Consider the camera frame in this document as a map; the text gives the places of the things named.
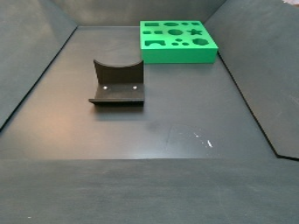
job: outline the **green foam block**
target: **green foam block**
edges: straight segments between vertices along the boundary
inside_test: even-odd
[[[214,63],[218,46],[200,21],[142,21],[144,63]]]

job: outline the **cutout hole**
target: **cutout hole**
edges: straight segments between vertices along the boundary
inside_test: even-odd
[[[159,44],[160,46],[166,46],[166,43],[164,43],[163,40],[147,40],[147,41],[144,42],[144,45],[146,45],[146,46],[150,46],[150,45],[152,45],[152,44]]]
[[[202,31],[195,30],[195,29],[191,29],[188,32],[191,33],[191,35],[196,35],[196,34],[202,35]]]
[[[176,24],[176,23],[164,23],[164,25],[167,25],[167,26],[176,26],[179,24]]]
[[[210,42],[207,39],[196,38],[192,40],[192,43],[199,46],[206,46]]]
[[[159,26],[159,23],[144,23],[144,26]]]
[[[168,33],[172,34],[172,35],[182,35],[183,31],[180,31],[180,30],[170,30]]]

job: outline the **gray wall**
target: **gray wall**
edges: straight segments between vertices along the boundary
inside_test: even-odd
[[[299,9],[229,0],[207,22],[219,53],[279,155],[299,158]]]
[[[47,0],[0,0],[0,129],[76,24]]]
[[[80,25],[139,25],[140,20],[206,22],[226,0],[52,0]]]

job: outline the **table surface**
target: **table surface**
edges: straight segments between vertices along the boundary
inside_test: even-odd
[[[144,106],[95,107],[94,59],[140,60],[139,27],[80,27],[0,134],[2,158],[274,158],[230,73],[144,65]]]

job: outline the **black curved stand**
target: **black curved stand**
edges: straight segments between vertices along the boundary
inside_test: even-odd
[[[143,104],[144,62],[131,66],[108,66],[94,60],[98,73],[98,92],[94,104]]]

